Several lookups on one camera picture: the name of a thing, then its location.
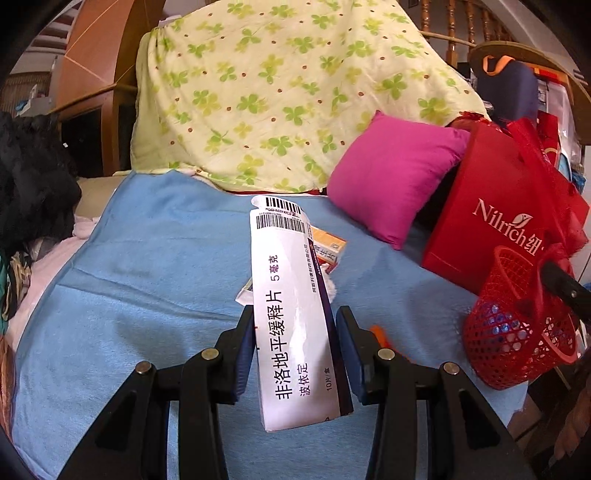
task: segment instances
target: light blue sheet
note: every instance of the light blue sheet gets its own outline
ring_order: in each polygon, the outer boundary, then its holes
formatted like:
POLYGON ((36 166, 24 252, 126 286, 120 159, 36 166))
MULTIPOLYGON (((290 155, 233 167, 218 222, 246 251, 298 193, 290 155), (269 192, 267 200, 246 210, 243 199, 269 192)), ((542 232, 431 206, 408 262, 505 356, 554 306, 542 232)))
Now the light blue sheet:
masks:
MULTIPOLYGON (((58 475, 137 362, 183 363, 235 326, 242 308, 234 298, 250 277, 250 199, 176 172, 131 175, 117 189, 39 302, 17 350, 13 436, 36 475, 58 475)), ((475 297, 417 265, 423 233, 413 229, 405 250, 395 252, 327 198, 297 203, 314 225, 348 241, 332 274, 334 311, 350 305, 362 327, 383 326, 414 362, 455 361, 475 379, 460 337, 475 297)), ((375 408, 355 401, 348 417, 265 433, 256 372, 254 362, 245 395, 220 408, 231 478, 365 477, 375 408)), ((523 405, 525 385, 501 392, 476 385, 505 424, 523 405)), ((178 478, 176 435, 171 418, 169 479, 178 478)))

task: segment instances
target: red mesh bag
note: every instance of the red mesh bag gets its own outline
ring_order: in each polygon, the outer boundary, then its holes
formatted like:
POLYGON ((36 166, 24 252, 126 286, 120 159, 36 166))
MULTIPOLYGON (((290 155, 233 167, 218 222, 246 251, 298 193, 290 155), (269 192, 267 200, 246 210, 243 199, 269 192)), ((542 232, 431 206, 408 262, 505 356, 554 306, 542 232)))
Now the red mesh bag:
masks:
POLYGON ((464 323, 463 340, 478 376, 502 390, 533 380, 556 365, 573 363, 575 318, 550 294, 541 316, 527 314, 523 302, 529 296, 534 265, 507 247, 496 247, 493 255, 490 274, 464 323))

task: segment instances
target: magenta cushion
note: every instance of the magenta cushion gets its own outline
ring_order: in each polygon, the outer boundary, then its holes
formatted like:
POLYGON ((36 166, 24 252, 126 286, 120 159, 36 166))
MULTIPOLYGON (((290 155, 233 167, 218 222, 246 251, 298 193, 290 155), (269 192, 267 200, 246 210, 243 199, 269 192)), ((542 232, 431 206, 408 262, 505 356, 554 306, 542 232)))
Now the magenta cushion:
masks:
POLYGON ((330 176, 328 196, 396 250, 417 212, 463 157, 469 132, 378 111, 330 176))

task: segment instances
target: yellow floral cloth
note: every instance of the yellow floral cloth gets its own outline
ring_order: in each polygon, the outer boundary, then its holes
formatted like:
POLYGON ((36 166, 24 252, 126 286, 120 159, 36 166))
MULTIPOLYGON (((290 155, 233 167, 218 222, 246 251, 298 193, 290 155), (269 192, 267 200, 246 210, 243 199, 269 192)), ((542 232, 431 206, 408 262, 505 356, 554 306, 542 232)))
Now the yellow floral cloth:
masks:
POLYGON ((220 0, 146 34, 137 77, 134 170, 234 191, 323 188, 377 109, 486 115, 394 0, 220 0))

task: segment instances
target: pink fabric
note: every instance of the pink fabric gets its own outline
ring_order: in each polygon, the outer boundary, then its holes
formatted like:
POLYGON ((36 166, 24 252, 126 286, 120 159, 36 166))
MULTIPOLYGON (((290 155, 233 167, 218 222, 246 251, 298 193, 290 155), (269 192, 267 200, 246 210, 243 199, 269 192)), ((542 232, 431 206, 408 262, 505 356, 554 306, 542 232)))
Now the pink fabric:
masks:
POLYGON ((328 196, 396 250, 417 212, 463 157, 470 134, 376 112, 330 176, 328 196))
POLYGON ((39 299, 45 292, 47 286, 53 280, 53 277, 61 270, 66 262, 72 258, 78 249, 84 245, 90 234, 95 228, 99 219, 90 220, 88 218, 76 216, 73 235, 57 244, 51 252, 38 262, 34 262, 31 267, 31 287, 22 300, 15 316, 8 322, 6 340, 13 352, 17 351, 18 343, 33 310, 37 306, 39 299))

